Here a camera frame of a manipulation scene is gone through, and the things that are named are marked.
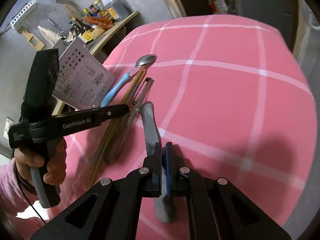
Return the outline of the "pink sleeved left forearm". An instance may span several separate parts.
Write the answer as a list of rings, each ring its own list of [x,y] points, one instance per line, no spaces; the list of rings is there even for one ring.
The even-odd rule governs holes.
[[[32,235],[44,225],[38,217],[28,219],[17,217],[18,213],[38,200],[35,188],[17,171],[15,159],[1,166],[1,209],[23,239],[31,239]]]

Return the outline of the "left hand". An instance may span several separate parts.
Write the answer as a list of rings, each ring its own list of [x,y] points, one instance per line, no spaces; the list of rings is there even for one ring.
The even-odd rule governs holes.
[[[43,176],[44,182],[49,185],[61,185],[66,177],[66,149],[67,143],[60,138],[54,148],[54,156],[48,161],[47,173]],[[14,150],[16,167],[21,177],[33,186],[30,167],[40,168],[44,165],[44,159],[28,149],[16,148]]]

